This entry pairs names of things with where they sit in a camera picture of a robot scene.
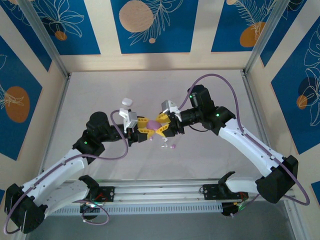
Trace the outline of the aluminium mounting rail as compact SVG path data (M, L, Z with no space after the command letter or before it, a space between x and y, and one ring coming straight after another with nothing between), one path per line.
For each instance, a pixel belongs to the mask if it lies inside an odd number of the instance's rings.
M22 184L18 190L26 193L37 205L47 207L70 205L77 201L86 204L167 204L203 202L200 188L205 184L217 184L217 179L183 180L64 180L62 177L40 176ZM97 187L115 187L113 202L92 202L85 200L89 191Z

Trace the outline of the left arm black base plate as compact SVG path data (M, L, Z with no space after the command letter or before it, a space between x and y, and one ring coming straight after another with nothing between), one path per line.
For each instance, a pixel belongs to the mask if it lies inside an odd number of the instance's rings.
M113 202L114 197L115 197L114 186L98 186L89 191L85 200L96 202L96 203L106 203L106 202Z

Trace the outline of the aluminium frame post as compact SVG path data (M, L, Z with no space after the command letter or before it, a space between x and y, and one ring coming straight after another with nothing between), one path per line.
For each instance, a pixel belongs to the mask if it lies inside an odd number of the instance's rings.
M23 12L25 18L32 27L33 31L35 32L37 38L39 39L42 46L48 53L49 57L55 63L57 69L64 77L64 79L67 81L69 79L70 73L68 72L65 64L63 63L55 44L53 43L50 35L48 34L32 3L29 0L17 0L17 3L21 11Z
M243 69L243 74L245 77L249 75L251 70L253 69L256 61L260 57L262 51L264 50L266 44L268 43L272 33L274 32L276 26L278 25L283 13L289 5L290 0L276 0L273 10L271 11L268 20L265 23L265 26L260 34L259 38L253 50L251 51L251 55Z

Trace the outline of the purple earbud charging case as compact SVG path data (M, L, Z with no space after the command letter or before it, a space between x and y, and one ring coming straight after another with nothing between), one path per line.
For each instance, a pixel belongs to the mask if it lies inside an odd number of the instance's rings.
M149 120L146 124L146 128L153 131L157 131L161 127L162 124L157 122L156 120Z

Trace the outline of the black base electronics box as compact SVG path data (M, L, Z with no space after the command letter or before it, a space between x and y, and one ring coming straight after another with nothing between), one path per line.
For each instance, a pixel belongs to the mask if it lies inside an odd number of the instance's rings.
M242 203L238 202L223 202L222 203L222 215L226 217L234 217L245 209Z
M98 216L98 214L101 212L101 210L96 206L91 206L86 203L82 203L80 205L79 212L85 220L90 221L95 219Z

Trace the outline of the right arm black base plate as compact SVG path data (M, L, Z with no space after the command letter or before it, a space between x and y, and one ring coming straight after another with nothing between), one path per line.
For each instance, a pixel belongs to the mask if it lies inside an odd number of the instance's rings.
M247 192L231 192L222 184L204 184L199 192L204 195L205 200L240 200L249 198Z

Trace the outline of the aluminium table side rail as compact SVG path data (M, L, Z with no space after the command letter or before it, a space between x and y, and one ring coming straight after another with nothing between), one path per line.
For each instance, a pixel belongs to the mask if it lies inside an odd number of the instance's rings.
M270 148L270 141L263 125L262 110L259 109L258 95L254 93L253 84L244 74L242 79L258 129L258 137L248 131L247 128L241 127L242 143L238 145L246 148L243 153L260 172L270 172L279 166L279 161L276 157L281 157L282 155Z
M54 138L54 135L55 135L55 131L56 131L56 128L57 128L57 124L58 124L58 120L59 120L59 117L60 117L60 114L61 114L61 110L62 110L64 101L65 101L65 97L66 97L66 94L67 94L67 91L68 91L68 87L69 87L69 84L70 84L71 76L72 76L72 74L69 73L68 76L67 76L67 79L66 79L66 81L64 83L63 91L62 91L60 99L59 99L58 108L57 108L56 113L54 115L54 121L53 121L52 128L51 128L51 131L50 131L50 136L49 136L47 145L45 147L44 155L42 157L42 160L41 160L41 163L40 163L40 166L39 166L39 170L38 170L38 173L37 173L38 175L40 175L41 173L44 172L44 164L46 162L50 147L52 145L52 141L53 141L53 138Z

